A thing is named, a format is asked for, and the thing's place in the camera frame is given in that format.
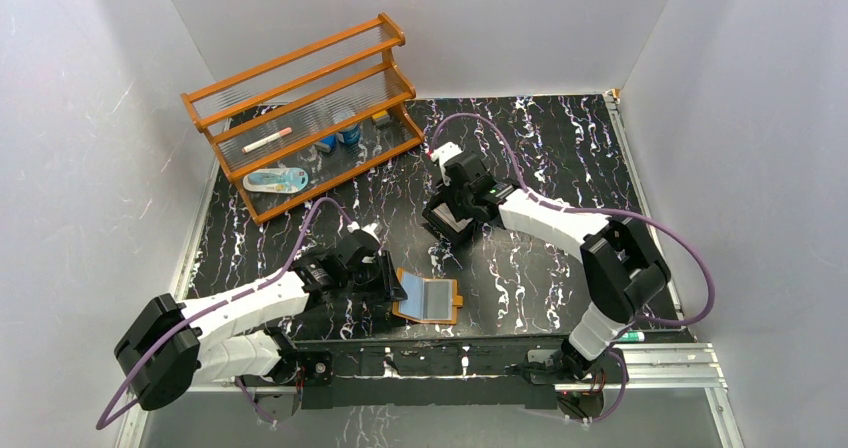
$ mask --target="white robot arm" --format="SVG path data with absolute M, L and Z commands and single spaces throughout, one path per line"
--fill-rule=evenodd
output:
M 318 361 L 305 367 L 298 364 L 297 356 L 288 356 L 296 348 L 285 335 L 250 332 L 321 305 L 333 293 L 344 291 L 378 302 L 406 299 L 389 253 L 380 250 L 375 227 L 360 229 L 354 223 L 348 231 L 350 234 L 329 249 L 307 251 L 288 271 L 179 304 L 171 295 L 151 300 L 115 348 L 124 373 L 166 332 L 192 321 L 133 378 L 131 386 L 141 407 L 161 408 L 191 384 L 243 375 L 282 383 L 291 380 L 298 369 L 316 371 Z
M 517 185 L 496 181 L 477 155 L 454 143 L 440 146 L 430 159 L 442 174 L 423 213 L 433 231 L 459 244 L 477 224 L 490 223 L 551 243 L 583 264 L 592 302 L 562 354 L 545 367 L 549 371 L 582 378 L 671 280 L 643 223 L 543 206 Z

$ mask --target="wooden rack rail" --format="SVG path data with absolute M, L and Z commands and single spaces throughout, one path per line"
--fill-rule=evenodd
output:
M 424 135 L 409 117 L 404 102 L 415 88 L 400 72 L 392 48 L 403 46 L 400 28 L 385 13 L 322 41 L 280 56 L 191 94 L 186 110 L 206 136 L 227 179 L 239 191 L 256 223 L 263 223 L 374 166 L 421 144 Z M 380 136 L 390 149 L 362 160 L 347 148 L 325 171 L 310 174 L 304 191 L 292 195 L 248 192 L 243 178 L 286 163 L 334 133 L 388 111 L 392 126 L 362 136 Z M 339 113 L 346 118 L 338 121 Z M 226 120 L 230 128 L 213 133 Z M 244 153 L 242 148 L 291 127 L 292 133 Z

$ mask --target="yellow object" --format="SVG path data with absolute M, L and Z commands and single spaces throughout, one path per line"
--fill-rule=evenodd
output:
M 371 121 L 374 122 L 374 126 L 380 126 L 391 121 L 391 117 L 389 117 L 389 112 L 386 110 L 378 111 L 371 116 Z
M 403 279 L 403 273 L 403 268 L 397 269 L 398 280 Z M 419 320 L 418 318 L 413 318 L 411 316 L 404 315 L 400 312 L 399 301 L 392 303 L 392 314 L 400 318 L 405 318 L 407 320 L 414 321 L 416 323 L 438 323 L 441 325 L 455 325 L 457 321 L 459 321 L 459 309 L 462 308 L 463 304 L 462 297 L 459 295 L 459 285 L 456 280 L 439 281 L 450 281 L 453 284 L 453 290 L 451 295 L 451 318 L 449 320 Z

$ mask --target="white wall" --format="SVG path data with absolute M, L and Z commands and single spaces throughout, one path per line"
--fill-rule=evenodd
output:
M 221 79 L 385 11 L 418 95 L 621 87 L 667 0 L 174 0 Z
M 622 93 L 652 208 L 715 271 L 698 332 L 748 446 L 848 445 L 846 56 L 848 0 L 670 0 Z
M 0 0 L 3 446 L 112 446 L 112 349 L 181 261 L 211 82 L 170 0 Z

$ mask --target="metal frame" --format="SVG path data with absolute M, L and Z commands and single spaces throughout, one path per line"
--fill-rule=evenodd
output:
M 642 206 L 642 210 L 649 216 L 650 211 L 632 162 L 617 101 L 611 92 L 604 93 L 603 96 L 610 113 L 615 134 L 622 147 L 625 164 L 633 179 L 637 198 Z M 209 200 L 212 197 L 218 173 L 218 166 L 216 160 L 212 166 L 210 178 L 204 191 L 195 226 L 187 242 L 183 266 L 179 270 L 179 274 L 174 282 L 173 293 L 178 300 L 184 298 L 188 290 L 189 275 L 194 264 L 193 257 L 200 243 Z M 682 316 L 676 290 L 672 286 L 669 289 L 678 315 Z M 703 388 L 722 446 L 725 448 L 744 446 L 733 416 L 733 411 L 727 399 L 727 383 L 711 343 L 641 343 L 619 344 L 617 347 L 622 350 L 624 359 L 628 364 L 630 382 L 627 385 L 627 389 Z M 620 387 L 620 384 L 615 383 L 607 385 L 607 388 L 612 390 L 620 389 Z M 554 388 L 560 391 L 568 391 L 584 389 L 585 386 L 580 384 L 558 384 Z M 294 393 L 294 388 L 288 386 L 265 386 L 253 388 L 252 390 L 255 390 L 257 394 L 264 395 Z M 192 386 L 189 389 L 191 393 L 239 391 L 240 389 L 232 383 Z M 147 415 L 147 412 L 138 407 L 130 410 L 124 417 L 115 446 L 118 448 L 137 448 L 140 446 Z
M 633 180 L 633 187 L 636 190 L 636 198 L 639 200 L 639 205 L 642 207 L 642 213 L 645 216 L 651 216 L 651 209 L 648 207 L 648 199 L 645 197 L 645 191 L 642 188 L 642 181 L 639 179 L 639 174 L 636 172 L 636 166 L 633 163 L 633 155 L 630 154 L 630 144 L 627 143 L 627 133 L 624 131 L 624 122 L 621 119 L 621 112 L 618 109 L 618 98 L 613 95 L 612 90 L 605 92 L 603 96 L 604 102 L 607 105 L 607 112 L 609 112 L 610 115 L 610 121 L 612 122 L 613 132 L 615 132 L 615 136 L 618 138 L 618 146 L 621 147 L 622 154 L 624 155 L 624 165 L 627 167 L 627 171 L 630 173 L 630 178 Z M 651 236 L 653 236 L 654 240 L 657 241 L 657 248 L 660 250 L 660 253 L 665 255 L 662 250 L 662 244 L 659 242 L 659 238 L 657 237 L 657 229 L 653 226 L 649 226 L 648 229 L 651 231 Z M 680 305 L 680 297 L 677 296 L 677 288 L 674 286 L 673 280 L 668 284 L 668 292 L 671 294 L 671 301 L 677 311 L 677 318 L 682 320 L 683 308 Z

